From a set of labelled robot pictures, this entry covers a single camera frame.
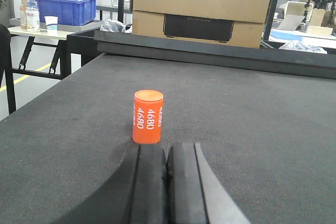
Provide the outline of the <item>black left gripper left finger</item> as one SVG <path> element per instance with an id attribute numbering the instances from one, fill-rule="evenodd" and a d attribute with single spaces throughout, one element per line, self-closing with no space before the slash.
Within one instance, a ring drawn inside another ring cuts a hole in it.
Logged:
<path id="1" fill-rule="evenodd" d="M 165 177 L 162 147 L 133 144 L 114 173 L 55 223 L 166 223 Z"/>

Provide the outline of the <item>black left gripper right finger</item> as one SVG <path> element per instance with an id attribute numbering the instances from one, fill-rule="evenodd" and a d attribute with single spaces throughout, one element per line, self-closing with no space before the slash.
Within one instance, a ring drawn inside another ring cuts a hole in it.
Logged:
<path id="1" fill-rule="evenodd" d="M 167 159 L 169 223 L 249 223 L 198 143 L 177 143 Z"/>

